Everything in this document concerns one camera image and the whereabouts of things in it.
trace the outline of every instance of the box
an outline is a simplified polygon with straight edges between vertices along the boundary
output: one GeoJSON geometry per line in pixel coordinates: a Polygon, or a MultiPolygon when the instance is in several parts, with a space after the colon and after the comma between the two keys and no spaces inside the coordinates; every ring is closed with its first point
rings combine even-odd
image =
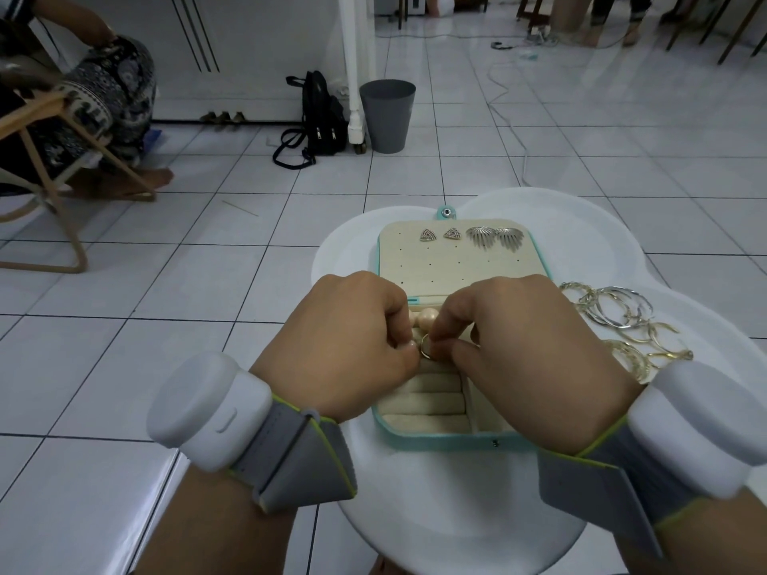
{"type": "MultiPolygon", "coordinates": [[[[494,276],[519,278],[548,270],[529,230],[505,219],[400,221],[378,238],[378,274],[398,284],[410,309],[439,309],[457,289],[494,276]],[[487,248],[466,236],[474,226],[516,228],[522,243],[512,250],[495,239],[487,248]],[[457,229],[460,240],[444,237],[457,229]],[[436,240],[421,241],[429,229],[436,240]]],[[[470,328],[462,338],[469,340],[470,328]]],[[[420,341],[423,331],[413,329],[420,341]]],[[[528,449],[532,445],[498,414],[452,363],[421,359],[418,374],[373,407],[376,425],[393,448],[410,451],[528,449]]]]}

